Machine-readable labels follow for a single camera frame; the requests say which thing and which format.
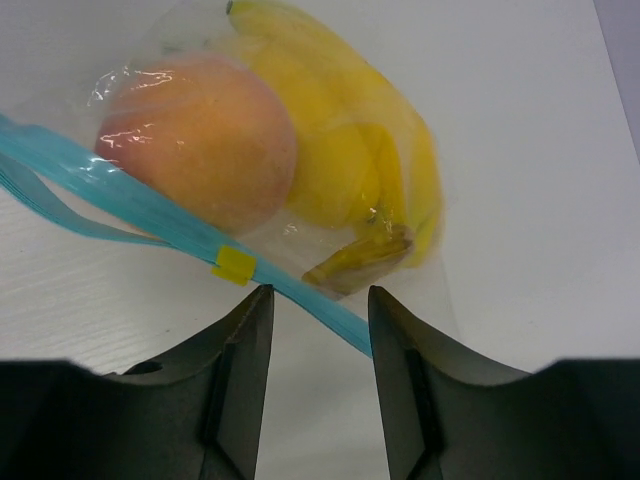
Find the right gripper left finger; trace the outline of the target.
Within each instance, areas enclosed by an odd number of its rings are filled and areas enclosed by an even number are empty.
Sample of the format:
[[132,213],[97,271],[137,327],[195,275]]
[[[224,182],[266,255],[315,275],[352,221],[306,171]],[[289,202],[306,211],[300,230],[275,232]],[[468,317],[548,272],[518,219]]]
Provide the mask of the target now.
[[125,373],[110,374],[102,479],[252,479],[271,359],[274,291]]

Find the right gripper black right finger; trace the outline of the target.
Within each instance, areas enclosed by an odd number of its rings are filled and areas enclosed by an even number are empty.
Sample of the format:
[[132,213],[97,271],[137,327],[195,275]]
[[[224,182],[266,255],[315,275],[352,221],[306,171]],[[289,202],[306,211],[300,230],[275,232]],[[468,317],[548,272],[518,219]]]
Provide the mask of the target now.
[[529,374],[431,326],[380,286],[368,292],[368,328],[389,475],[441,479],[445,409]]

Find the yellow banana bunch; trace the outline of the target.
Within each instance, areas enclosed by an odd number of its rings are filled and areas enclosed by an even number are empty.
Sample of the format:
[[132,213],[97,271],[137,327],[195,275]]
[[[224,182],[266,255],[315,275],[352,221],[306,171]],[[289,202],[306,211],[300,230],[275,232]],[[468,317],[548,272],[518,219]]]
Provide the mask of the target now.
[[304,274],[335,298],[416,268],[444,226],[431,133],[411,103],[342,37],[280,1],[231,1],[233,52],[288,109],[299,160],[288,206],[354,238]]

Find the orange peach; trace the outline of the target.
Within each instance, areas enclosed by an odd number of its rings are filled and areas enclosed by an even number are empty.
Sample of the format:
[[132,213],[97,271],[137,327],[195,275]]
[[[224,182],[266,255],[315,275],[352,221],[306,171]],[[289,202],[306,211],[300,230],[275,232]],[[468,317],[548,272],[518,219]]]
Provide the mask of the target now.
[[109,102],[94,151],[228,234],[285,204],[293,124],[251,70],[220,54],[178,54],[131,72]]

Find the clear zip top bag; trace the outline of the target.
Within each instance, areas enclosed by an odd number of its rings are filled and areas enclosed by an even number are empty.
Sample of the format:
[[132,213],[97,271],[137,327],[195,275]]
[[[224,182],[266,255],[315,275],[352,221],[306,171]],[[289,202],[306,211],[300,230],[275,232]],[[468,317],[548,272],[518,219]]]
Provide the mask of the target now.
[[364,353],[374,285],[455,325],[432,132],[286,1],[181,1],[119,59],[3,115],[1,184],[69,230],[270,284]]

